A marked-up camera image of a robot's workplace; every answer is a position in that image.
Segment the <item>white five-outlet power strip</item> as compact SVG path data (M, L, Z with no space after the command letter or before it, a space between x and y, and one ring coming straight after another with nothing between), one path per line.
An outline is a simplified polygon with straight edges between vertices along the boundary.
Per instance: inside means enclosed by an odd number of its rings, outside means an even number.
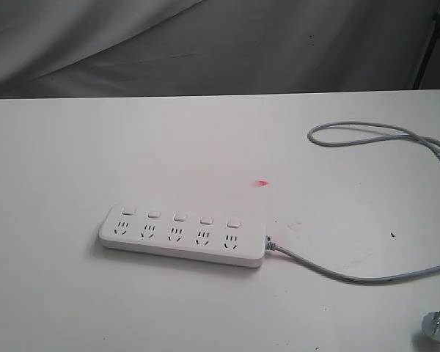
M265 227L234 216L114 206L98 236L108 249L258 268L271 242Z

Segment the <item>grey backdrop cloth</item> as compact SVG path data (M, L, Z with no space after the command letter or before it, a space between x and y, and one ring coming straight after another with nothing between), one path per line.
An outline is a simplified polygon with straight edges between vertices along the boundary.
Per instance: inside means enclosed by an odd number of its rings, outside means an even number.
M0 98L412 87L440 1L0 1Z

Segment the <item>black tripod stand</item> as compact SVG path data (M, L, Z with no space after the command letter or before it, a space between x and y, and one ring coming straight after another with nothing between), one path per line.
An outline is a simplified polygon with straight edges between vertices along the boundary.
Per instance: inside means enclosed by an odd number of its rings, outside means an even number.
M434 48L436 46L437 40L440 38L440 5L432 14L432 26L431 33L428 39L428 43L425 46L425 51L422 55L422 59L420 60L419 67L417 69L417 74L415 75L412 89L418 90L421 87L422 81L425 77L426 70L430 63L430 59L432 57Z

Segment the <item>grey three-pin plug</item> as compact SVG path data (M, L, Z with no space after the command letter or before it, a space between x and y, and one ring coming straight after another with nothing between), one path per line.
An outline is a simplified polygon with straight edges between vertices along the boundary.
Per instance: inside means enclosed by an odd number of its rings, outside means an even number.
M421 327L426 337L440 344L440 311L429 312L422 319Z

